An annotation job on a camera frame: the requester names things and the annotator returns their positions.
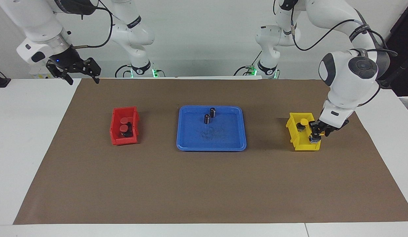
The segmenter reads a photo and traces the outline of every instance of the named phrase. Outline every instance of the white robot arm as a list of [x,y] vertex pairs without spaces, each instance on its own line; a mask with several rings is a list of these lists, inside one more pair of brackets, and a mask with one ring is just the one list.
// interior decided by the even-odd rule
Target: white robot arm
[[296,19],[300,11],[306,11],[312,24],[317,27],[337,30],[345,33],[354,48],[345,52],[328,53],[321,60],[319,75],[330,87],[328,97],[318,121],[310,123],[311,142],[317,143],[321,133],[328,136],[348,123],[347,118],[359,106],[372,87],[377,87],[377,79],[389,66],[389,50],[383,49],[374,37],[360,13],[344,0],[277,0],[276,23],[278,26],[267,26],[257,34],[257,42],[263,49],[258,62],[259,71],[276,67],[277,52],[273,46],[296,45],[300,31],[296,28]]
[[111,39],[129,54],[134,77],[153,76],[152,63],[144,45],[154,42],[154,32],[141,22],[133,0],[112,0],[112,5],[114,15],[121,23],[114,26]]
[[69,40],[69,32],[55,17],[55,12],[90,15],[97,9],[90,0],[0,0],[0,6],[27,36],[17,47],[27,63],[49,58],[46,67],[55,78],[72,85],[68,73],[81,72],[99,82],[101,68],[93,58],[80,58]]

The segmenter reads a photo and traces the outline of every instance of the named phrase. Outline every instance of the blue tray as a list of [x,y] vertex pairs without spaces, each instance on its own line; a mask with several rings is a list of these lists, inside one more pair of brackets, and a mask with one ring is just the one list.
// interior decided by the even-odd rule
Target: blue tray
[[[209,124],[204,115],[216,108]],[[242,151],[246,148],[243,113],[236,106],[186,105],[179,110],[176,145],[184,151]]]

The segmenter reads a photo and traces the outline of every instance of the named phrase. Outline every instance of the yellow cap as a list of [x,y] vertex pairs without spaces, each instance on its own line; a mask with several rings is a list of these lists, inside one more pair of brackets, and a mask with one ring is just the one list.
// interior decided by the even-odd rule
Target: yellow cap
[[307,119],[305,119],[305,118],[302,118],[302,119],[300,120],[300,124],[302,124],[303,126],[308,126],[308,125],[309,125],[309,121],[308,121]]

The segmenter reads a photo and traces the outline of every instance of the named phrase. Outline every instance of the brown paper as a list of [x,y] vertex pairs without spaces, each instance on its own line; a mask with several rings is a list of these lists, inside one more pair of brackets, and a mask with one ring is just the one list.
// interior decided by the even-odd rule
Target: brown paper
[[[321,81],[83,79],[14,224],[408,221],[356,115],[320,151],[294,151],[288,113],[318,117],[327,92]],[[241,107],[247,149],[179,151],[183,105]],[[113,146],[112,109],[127,106],[140,144]]]

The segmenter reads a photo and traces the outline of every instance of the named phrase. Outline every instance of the table surface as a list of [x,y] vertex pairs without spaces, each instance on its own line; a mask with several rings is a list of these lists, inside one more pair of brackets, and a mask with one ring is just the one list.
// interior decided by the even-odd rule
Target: table surface
[[[408,237],[408,222],[12,225],[80,81],[20,79],[0,89],[0,236]],[[408,110],[381,90],[356,113],[408,202]]]

